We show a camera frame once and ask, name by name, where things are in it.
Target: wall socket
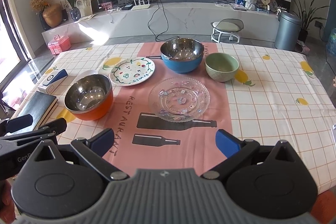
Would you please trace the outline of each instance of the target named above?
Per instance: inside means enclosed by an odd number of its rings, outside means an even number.
[[[318,27],[318,28],[321,29],[323,27],[322,22],[319,22],[319,21],[315,20],[315,27]]]

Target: marble tv stand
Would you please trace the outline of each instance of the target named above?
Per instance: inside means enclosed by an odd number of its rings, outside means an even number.
[[[151,29],[159,34],[167,29],[161,3],[150,22]],[[275,14],[263,14],[255,11],[239,11],[232,7],[218,7],[214,3],[184,2],[163,3],[169,22],[169,29],[165,34],[202,34],[212,33],[211,22],[225,18],[241,19],[244,29],[241,37],[274,41],[278,30],[278,18]],[[114,37],[128,37],[134,35],[149,35],[147,23],[157,9],[157,4],[151,4],[144,10],[122,10],[115,12],[99,12],[90,20],[73,22],[71,20],[43,32],[43,38],[48,44],[56,35],[68,35],[71,44],[95,41],[104,44],[107,39]]]

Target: green bowl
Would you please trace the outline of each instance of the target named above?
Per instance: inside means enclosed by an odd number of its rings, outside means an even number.
[[[239,62],[229,54],[216,52],[205,58],[205,69],[215,81],[226,82],[235,78]]]

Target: plate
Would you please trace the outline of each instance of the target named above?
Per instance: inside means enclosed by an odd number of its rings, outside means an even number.
[[[120,61],[111,72],[112,83],[120,86],[137,85],[146,81],[155,71],[155,64],[145,57],[133,57]]]
[[[202,115],[210,103],[207,88],[188,77],[173,77],[158,83],[149,93],[150,109],[166,121],[187,122]]]

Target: gray trash can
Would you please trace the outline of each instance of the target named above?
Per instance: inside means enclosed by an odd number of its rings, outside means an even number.
[[[280,50],[293,51],[301,29],[301,19],[291,12],[282,11],[274,46]]]

